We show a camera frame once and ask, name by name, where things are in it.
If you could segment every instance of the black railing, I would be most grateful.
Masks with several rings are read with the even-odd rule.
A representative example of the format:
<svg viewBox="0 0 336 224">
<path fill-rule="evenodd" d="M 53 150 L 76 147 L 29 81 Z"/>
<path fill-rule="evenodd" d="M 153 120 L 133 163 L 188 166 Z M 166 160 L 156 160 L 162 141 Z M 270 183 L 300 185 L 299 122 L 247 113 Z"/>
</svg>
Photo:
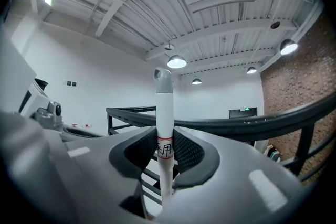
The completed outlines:
<svg viewBox="0 0 336 224">
<path fill-rule="evenodd" d="M 267 116 L 224 120 L 175 120 L 175 126 L 196 129 L 242 142 L 266 140 L 301 129 L 300 141 L 295 156 L 281 162 L 281 165 L 290 169 L 294 174 L 299 175 L 306 159 L 320 152 L 334 140 L 336 132 L 330 134 L 319 144 L 310 147 L 316 121 L 325 117 L 335 109 L 336 93 L 333 93 L 318 102 Z M 108 114 L 109 135 L 117 133 L 115 131 L 116 129 L 129 126 L 155 126 L 155 116 L 140 113 L 154 110 L 154 106 L 141 108 L 106 108 Z M 127 125 L 113 128 L 113 118 L 121 120 L 127 123 Z M 298 178 L 301 181 L 309 179 L 325 167 L 327 160 L 328 158 L 315 169 L 305 175 L 300 175 Z M 145 171 L 145 173 L 146 172 L 147 174 L 150 174 L 152 178 L 157 178 L 157 175 L 152 175 L 152 172 Z"/>
</svg>

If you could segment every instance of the brick wall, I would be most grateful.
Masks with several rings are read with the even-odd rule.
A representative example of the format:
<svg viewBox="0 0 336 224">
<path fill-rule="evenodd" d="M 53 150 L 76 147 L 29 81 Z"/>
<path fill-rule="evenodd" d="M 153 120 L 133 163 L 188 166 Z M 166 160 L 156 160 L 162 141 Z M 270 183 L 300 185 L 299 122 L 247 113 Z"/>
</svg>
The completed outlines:
<svg viewBox="0 0 336 224">
<path fill-rule="evenodd" d="M 325 97 L 336 91 L 336 37 L 331 23 L 321 15 L 307 34 L 298 42 L 293 54 L 283 56 L 261 73 L 265 114 L 295 108 Z M 315 124 L 311 146 L 336 130 L 336 111 Z M 300 131 L 270 140 L 282 153 L 282 159 L 294 156 Z M 330 153 L 333 144 L 308 159 L 301 173 L 305 174 Z"/>
</svg>

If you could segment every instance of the red stripe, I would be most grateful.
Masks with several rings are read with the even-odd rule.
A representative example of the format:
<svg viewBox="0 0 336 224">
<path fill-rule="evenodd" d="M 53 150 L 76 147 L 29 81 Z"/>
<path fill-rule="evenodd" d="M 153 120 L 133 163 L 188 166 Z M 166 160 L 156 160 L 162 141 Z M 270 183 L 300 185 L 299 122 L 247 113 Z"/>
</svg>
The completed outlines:
<svg viewBox="0 0 336 224">
<path fill-rule="evenodd" d="M 159 140 L 163 140 L 163 141 L 173 140 L 172 137 L 169 137 L 169 138 L 161 138 L 161 137 L 158 137 L 157 139 L 159 139 Z"/>
<path fill-rule="evenodd" d="M 170 156 L 170 157 L 161 157 L 161 156 L 159 156 L 161 159 L 170 159 L 170 158 L 172 158 L 173 156 Z"/>
</svg>

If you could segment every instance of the white pole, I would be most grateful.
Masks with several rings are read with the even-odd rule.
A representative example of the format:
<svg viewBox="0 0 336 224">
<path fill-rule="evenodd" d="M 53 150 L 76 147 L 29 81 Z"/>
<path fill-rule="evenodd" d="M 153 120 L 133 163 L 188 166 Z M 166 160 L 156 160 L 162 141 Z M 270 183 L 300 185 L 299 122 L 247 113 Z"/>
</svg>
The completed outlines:
<svg viewBox="0 0 336 224">
<path fill-rule="evenodd" d="M 157 163 L 159 165 L 162 207 L 165 207 L 169 204 L 173 191 L 173 82 L 171 73 L 163 68 L 155 70 L 154 80 L 156 83 Z"/>
</svg>

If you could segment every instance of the ceiling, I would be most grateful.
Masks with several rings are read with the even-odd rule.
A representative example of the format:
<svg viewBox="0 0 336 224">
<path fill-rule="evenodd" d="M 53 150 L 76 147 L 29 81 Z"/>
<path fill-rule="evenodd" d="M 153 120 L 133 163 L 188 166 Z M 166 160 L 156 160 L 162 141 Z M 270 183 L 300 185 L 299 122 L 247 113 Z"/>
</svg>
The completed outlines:
<svg viewBox="0 0 336 224">
<path fill-rule="evenodd" d="M 27 7 L 33 2 L 19 1 Z M 309 29 L 317 6 L 321 10 L 320 0 L 255 0 L 193 12 L 186 0 L 53 0 L 45 21 L 154 65 L 179 54 L 188 65 L 178 73 L 188 75 L 251 63 L 267 68 L 280 57 L 285 38 L 298 41 Z M 276 29 L 270 28 L 274 22 L 280 22 Z M 163 49 L 168 43 L 173 51 Z"/>
</svg>

